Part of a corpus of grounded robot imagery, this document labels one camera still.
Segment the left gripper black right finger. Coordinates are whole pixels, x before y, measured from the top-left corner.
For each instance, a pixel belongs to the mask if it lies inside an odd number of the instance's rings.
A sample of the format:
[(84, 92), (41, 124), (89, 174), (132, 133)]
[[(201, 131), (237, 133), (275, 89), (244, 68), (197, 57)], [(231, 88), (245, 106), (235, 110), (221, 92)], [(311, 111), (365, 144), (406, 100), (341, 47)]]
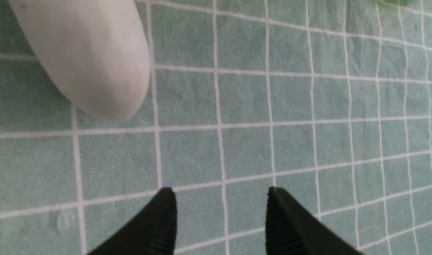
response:
[(361, 255), (282, 187), (268, 189), (265, 238), (268, 255)]

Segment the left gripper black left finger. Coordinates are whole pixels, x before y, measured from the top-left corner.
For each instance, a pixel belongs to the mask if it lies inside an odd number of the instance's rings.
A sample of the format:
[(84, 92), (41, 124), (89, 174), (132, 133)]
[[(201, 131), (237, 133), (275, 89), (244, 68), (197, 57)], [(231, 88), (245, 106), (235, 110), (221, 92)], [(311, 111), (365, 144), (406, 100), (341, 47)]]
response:
[(177, 197), (161, 188), (127, 224), (90, 255), (173, 255), (177, 240)]

